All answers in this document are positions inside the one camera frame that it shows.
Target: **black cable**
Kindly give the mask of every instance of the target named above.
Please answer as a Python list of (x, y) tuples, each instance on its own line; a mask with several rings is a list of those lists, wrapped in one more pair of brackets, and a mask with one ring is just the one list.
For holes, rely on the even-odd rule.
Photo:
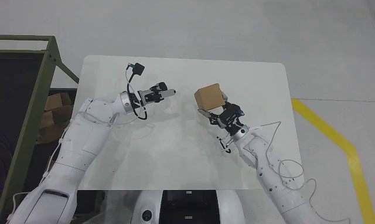
[[(132, 73), (131, 77), (129, 78), (128, 84), (127, 84), (127, 92), (128, 92), (128, 95), (130, 94), (129, 83), (131, 82), (131, 80), (133, 79), (134, 76), (135, 76), (135, 74)], [(141, 105), (140, 107), (143, 107), (143, 110), (144, 110), (144, 112), (145, 112), (145, 117), (140, 117), (140, 116), (137, 114), (137, 112), (135, 111), (134, 104), (131, 103), (131, 105), (132, 105), (132, 109), (133, 109), (133, 113), (138, 117), (138, 119), (146, 120), (146, 119), (147, 119), (147, 111), (146, 111), (146, 108), (145, 108), (145, 106), (143, 105), (143, 101), (142, 101), (142, 100), (139, 100), (139, 103), (140, 103), (140, 105)]]

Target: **cable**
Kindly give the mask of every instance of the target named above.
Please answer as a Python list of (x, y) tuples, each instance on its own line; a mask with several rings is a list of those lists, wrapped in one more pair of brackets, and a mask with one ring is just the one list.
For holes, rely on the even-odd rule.
[(92, 117), (93, 119), (97, 120), (98, 122), (102, 123), (102, 124), (108, 124), (108, 125), (126, 125), (126, 124), (129, 124), (129, 123), (132, 123), (133, 121), (135, 121), (136, 119), (138, 119), (138, 117), (136, 117), (135, 119), (131, 120), (131, 121), (128, 121), (126, 123), (119, 123), (119, 124), (116, 124), (116, 123), (108, 123), (108, 122), (105, 122), (105, 121), (102, 121), (100, 119), (98, 119), (97, 117), (95, 117), (94, 115), (91, 115), (90, 113), (87, 113), (85, 111), (79, 111), (78, 113), (83, 113), (83, 115), (88, 115), (90, 117)]
[(135, 111), (134, 108), (133, 108), (133, 112), (134, 112), (134, 114), (137, 116), (137, 118), (139, 118), (139, 119), (141, 119), (141, 120), (146, 120), (146, 119), (147, 119), (147, 111), (146, 111), (145, 106), (143, 105), (141, 95), (140, 95), (138, 92), (136, 92), (136, 91), (133, 89), (133, 87), (131, 86), (131, 84), (130, 84), (131, 80), (132, 80), (133, 77), (134, 77), (134, 73), (131, 75), (130, 79), (128, 79), (128, 69), (129, 69), (129, 67), (130, 67), (130, 65), (128, 65), (127, 68), (126, 68), (126, 70), (125, 70), (125, 78), (126, 78), (126, 80), (127, 80), (127, 82), (128, 82), (128, 84), (127, 84), (127, 91), (128, 91), (128, 94), (130, 94), (130, 90), (129, 90), (129, 87), (130, 87), (134, 94), (135, 94), (135, 93), (138, 94), (138, 96), (139, 96), (139, 102), (141, 103), (141, 105), (139, 105), (139, 104), (136, 103), (136, 102), (133, 102), (133, 103), (135, 103), (136, 105), (138, 105), (140, 108), (143, 107), (143, 111), (145, 112), (145, 117), (140, 117), (139, 114), (140, 114), (141, 112), (139, 112), (139, 114), (137, 114), (137, 112)]
[(9, 222), (11, 222), (13, 214), (16, 212), (16, 206), (17, 206), (17, 204), (16, 204), (16, 196), (17, 195), (21, 195), (21, 194), (28, 194), (28, 193), (30, 193), (30, 192), (20, 192), (20, 193), (16, 193), (16, 194), (13, 195), (13, 211), (12, 211), (11, 214), (9, 214), (9, 216), (7, 218), (7, 221), (6, 221), (6, 224), (8, 224)]
[[(270, 161), (269, 161), (269, 159), (268, 159), (267, 152), (268, 152), (268, 150), (270, 149), (270, 146), (271, 146), (271, 144), (272, 144), (272, 142), (273, 142), (273, 140), (274, 140), (275, 134), (276, 134), (277, 129), (279, 128), (279, 126), (280, 126), (280, 124), (281, 124), (281, 121), (276, 121), (276, 122), (273, 122), (273, 123), (269, 123), (269, 124), (261, 125), (261, 126), (266, 126), (266, 125), (272, 125), (272, 124), (276, 124), (276, 123), (279, 123), (279, 124), (277, 125), (277, 127), (276, 127), (276, 129), (275, 129), (275, 132), (274, 132), (274, 134), (272, 135), (271, 142), (270, 142), (270, 144), (268, 145), (267, 150), (265, 151), (265, 156), (266, 156), (266, 158), (267, 158), (268, 165), (270, 166), (270, 168), (271, 168), (274, 172), (276, 172), (276, 171), (273, 169), (273, 164), (271, 164)], [(302, 168), (302, 173), (301, 173), (300, 175), (298, 175), (298, 176), (294, 176), (294, 177), (286, 177), (286, 176), (282, 176), (282, 175), (281, 175), (281, 171), (280, 171), (280, 169), (281, 169), (281, 164), (283, 164), (284, 161), (292, 161), (292, 162), (298, 164), (298, 165)], [(298, 190), (302, 189), (306, 184), (308, 184), (309, 181), (314, 181), (314, 182), (315, 182), (314, 190), (313, 190), (313, 192), (311, 193), (311, 196), (310, 196), (310, 198), (309, 198), (309, 204), (310, 204), (312, 210), (313, 210), (313, 211), (314, 211), (314, 212), (315, 212), (315, 213), (316, 213), (321, 219), (323, 219), (323, 220), (325, 220), (325, 221), (327, 221), (327, 222), (343, 222), (343, 221), (345, 221), (345, 220), (348, 220), (348, 221), (349, 221), (348, 223), (350, 224), (350, 218), (344, 218), (344, 219), (341, 219), (341, 220), (329, 220), (329, 219), (323, 218), (320, 214), (318, 214), (318, 212), (315, 210), (315, 208), (314, 208), (313, 205), (311, 204), (311, 199), (312, 199), (312, 197), (314, 196), (314, 194), (315, 194), (315, 192), (316, 192), (316, 187), (317, 187), (317, 184), (318, 184), (318, 183), (316, 182), (316, 179), (315, 179), (315, 178), (310, 178), (310, 179), (308, 179), (308, 180), (307, 180), (304, 184), (302, 184), (302, 186), (299, 187), (299, 188), (290, 188), (290, 187), (288, 187), (288, 186), (286, 185), (286, 183), (284, 183), (285, 181), (284, 181), (282, 178), (292, 178), (292, 179), (294, 179), (294, 178), (300, 177), (300, 176), (302, 176), (302, 174), (304, 174), (304, 167), (302, 166), (302, 164), (300, 164), (299, 162), (294, 161), (294, 160), (292, 160), (292, 159), (283, 159), (283, 160), (280, 160), (280, 163), (279, 163), (279, 166), (278, 166), (278, 172), (276, 172), (276, 174), (279, 175), (282, 185), (283, 185), (284, 187), (286, 187), (286, 189), (289, 189), (289, 190), (292, 190), (292, 191), (298, 191)]]

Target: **cardboard box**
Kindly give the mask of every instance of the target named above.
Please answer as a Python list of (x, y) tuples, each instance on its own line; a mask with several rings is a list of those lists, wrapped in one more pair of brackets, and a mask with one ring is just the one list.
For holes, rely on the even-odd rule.
[(41, 128), (36, 137), (36, 144), (45, 144), (61, 138), (65, 128), (69, 125), (69, 120), (51, 126)]
[(71, 119), (72, 112), (72, 105), (60, 106), (57, 108), (53, 108), (50, 111), (44, 112), (42, 115), (42, 120), (40, 121), (39, 128), (44, 128), (67, 121)]
[(197, 90), (194, 94), (198, 108), (204, 111), (225, 105), (223, 95), (218, 83)]
[(47, 97), (45, 111), (49, 111), (56, 107), (71, 105), (70, 97), (67, 93), (57, 93)]

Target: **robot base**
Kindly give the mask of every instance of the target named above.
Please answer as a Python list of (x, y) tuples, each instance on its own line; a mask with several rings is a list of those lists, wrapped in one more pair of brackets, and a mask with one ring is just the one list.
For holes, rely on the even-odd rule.
[(131, 224), (245, 224), (241, 201), (233, 190), (142, 191)]

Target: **white cable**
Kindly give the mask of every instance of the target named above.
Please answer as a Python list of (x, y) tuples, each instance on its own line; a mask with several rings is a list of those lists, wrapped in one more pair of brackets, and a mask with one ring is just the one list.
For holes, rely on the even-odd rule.
[[(277, 131), (277, 129), (279, 128), (279, 126), (280, 126), (280, 124), (281, 124), (281, 121), (277, 121), (277, 122), (274, 122), (274, 123), (269, 123), (269, 124), (261, 125), (261, 126), (266, 126), (266, 125), (272, 125), (272, 124), (276, 124), (276, 123), (279, 123), (279, 124), (277, 125), (277, 127), (276, 127), (276, 129), (275, 129), (275, 132), (274, 132), (274, 134), (273, 134), (273, 136), (272, 136), (271, 142), (270, 142), (270, 144), (268, 145), (267, 150), (265, 151), (265, 156), (266, 156), (266, 157), (267, 157), (267, 152), (268, 152), (268, 150), (270, 149), (270, 146), (271, 146), (271, 144), (272, 144), (272, 142), (273, 142), (273, 140), (274, 140), (274, 137), (275, 137), (276, 131)], [(292, 162), (298, 164), (298, 165), (302, 168), (302, 173), (301, 173), (301, 175), (304, 173), (304, 167), (302, 166), (302, 164), (300, 164), (300, 163), (298, 163), (297, 161), (294, 161), (294, 160), (292, 160), (292, 159), (283, 159), (283, 160), (281, 160), (280, 163), (279, 163), (279, 166), (278, 166), (278, 172), (276, 172), (276, 171), (273, 169), (273, 165), (270, 166), (270, 168), (271, 168), (274, 172), (276, 172), (276, 174), (279, 175), (280, 180), (281, 180), (281, 183), (282, 183), (282, 185), (283, 185), (284, 187), (286, 187), (287, 189), (292, 190), (292, 191), (298, 191), (298, 190), (302, 189), (302, 188), (303, 188), (303, 187), (304, 187), (309, 181), (314, 181), (314, 182), (315, 182), (315, 187), (314, 187), (314, 190), (313, 190), (313, 192), (312, 192), (312, 194), (311, 194), (311, 196), (310, 196), (310, 198), (309, 198), (309, 204), (310, 204), (312, 210), (313, 210), (313, 211), (314, 211), (314, 212), (315, 212), (315, 213), (316, 213), (321, 219), (323, 219), (323, 220), (325, 220), (325, 221), (327, 221), (327, 222), (343, 222), (343, 221), (345, 221), (345, 220), (348, 220), (348, 221), (349, 221), (348, 223), (350, 224), (350, 218), (344, 218), (344, 219), (341, 219), (341, 220), (329, 220), (329, 219), (325, 219), (325, 218), (323, 218), (320, 214), (318, 214), (318, 212), (315, 210), (315, 208), (314, 208), (313, 205), (311, 204), (311, 199), (312, 199), (312, 197), (314, 196), (314, 194), (315, 194), (315, 192), (316, 192), (316, 186), (317, 186), (317, 184), (318, 184), (318, 183), (316, 182), (315, 178), (310, 178), (310, 179), (308, 179), (308, 180), (307, 180), (306, 182), (304, 182), (304, 184), (302, 184), (302, 186), (299, 187), (299, 188), (295, 188), (295, 189), (294, 189), (294, 188), (290, 188), (290, 187), (286, 186), (286, 184), (284, 184), (284, 180), (283, 180), (282, 178), (297, 178), (297, 177), (300, 177), (301, 175), (294, 176), (294, 177), (286, 177), (286, 176), (282, 176), (282, 175), (281, 175), (280, 168), (281, 168), (281, 164), (282, 164), (284, 161), (292, 161)]]
[(133, 119), (133, 120), (131, 120), (131, 121), (128, 121), (128, 122), (126, 122), (126, 123), (119, 123), (119, 124), (116, 124), (116, 123), (108, 123), (108, 122), (102, 121), (102, 120), (98, 119), (97, 117), (95, 117), (94, 115), (92, 115), (92, 114), (90, 114), (90, 113), (87, 113), (87, 112), (85, 112), (85, 111), (79, 111), (78, 113), (82, 113), (84, 116), (85, 116), (85, 115), (88, 115), (88, 116), (92, 117), (93, 119), (95, 119), (96, 121), (98, 121), (98, 122), (100, 122), (100, 123), (102, 123), (102, 124), (108, 124), (108, 125), (126, 125), (126, 124), (129, 124), (129, 123), (135, 121), (136, 119), (138, 119), (138, 117), (137, 117), (137, 118), (135, 118), (135, 119)]
[(30, 193), (30, 192), (20, 192), (20, 193), (16, 193), (16, 194), (13, 195), (13, 211), (12, 211), (11, 214), (9, 214), (9, 216), (7, 218), (7, 221), (6, 221), (6, 224), (8, 224), (9, 222), (11, 222), (13, 214), (16, 212), (16, 206), (17, 206), (17, 204), (16, 204), (16, 196), (20, 195), (20, 194), (28, 194), (28, 193)]

